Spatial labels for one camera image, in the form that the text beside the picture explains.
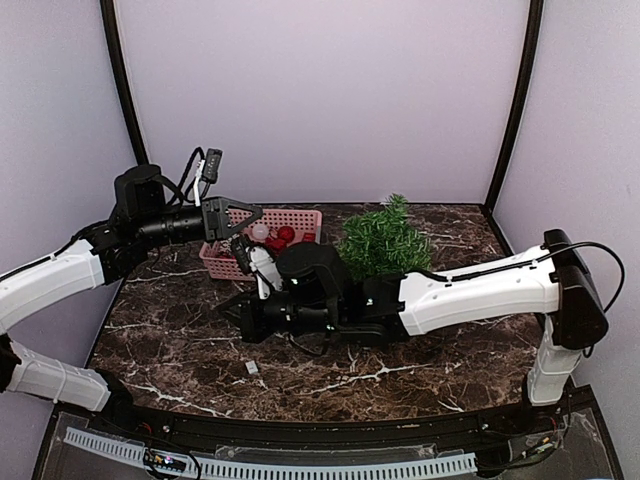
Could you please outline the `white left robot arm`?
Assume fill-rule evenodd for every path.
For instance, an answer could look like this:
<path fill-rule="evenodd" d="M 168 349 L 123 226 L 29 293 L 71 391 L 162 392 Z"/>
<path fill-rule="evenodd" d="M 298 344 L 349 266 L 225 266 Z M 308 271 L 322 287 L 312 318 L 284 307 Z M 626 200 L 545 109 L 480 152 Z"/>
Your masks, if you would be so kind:
<path fill-rule="evenodd" d="M 166 191 L 182 193 L 159 166 L 139 165 L 114 181 L 116 204 L 59 250 L 1 277 L 1 389 L 101 412 L 120 436 L 141 427 L 140 412 L 124 399 L 117 380 L 39 354 L 12 340 L 22 320 L 77 293 L 127 277 L 151 250 L 190 241 L 215 242 L 260 219 L 260 207 L 225 197 L 170 205 Z"/>

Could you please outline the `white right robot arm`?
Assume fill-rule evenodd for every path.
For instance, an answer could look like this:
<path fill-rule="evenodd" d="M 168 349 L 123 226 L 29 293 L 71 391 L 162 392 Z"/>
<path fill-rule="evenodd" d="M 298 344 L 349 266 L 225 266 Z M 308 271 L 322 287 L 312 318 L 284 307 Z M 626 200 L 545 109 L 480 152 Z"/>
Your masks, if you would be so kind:
<path fill-rule="evenodd" d="M 274 333 L 321 333 L 366 347 L 386 346 L 471 321 L 535 313 L 544 334 L 523 385 L 524 401 L 510 413 L 521 434 L 534 432 L 583 352 L 608 332 L 580 245 L 560 229 L 541 245 L 496 261 L 454 270 L 413 269 L 355 280 L 331 245 L 300 242 L 272 255 L 238 237 L 231 243 L 255 289 L 222 303 L 219 314 L 259 343 Z"/>

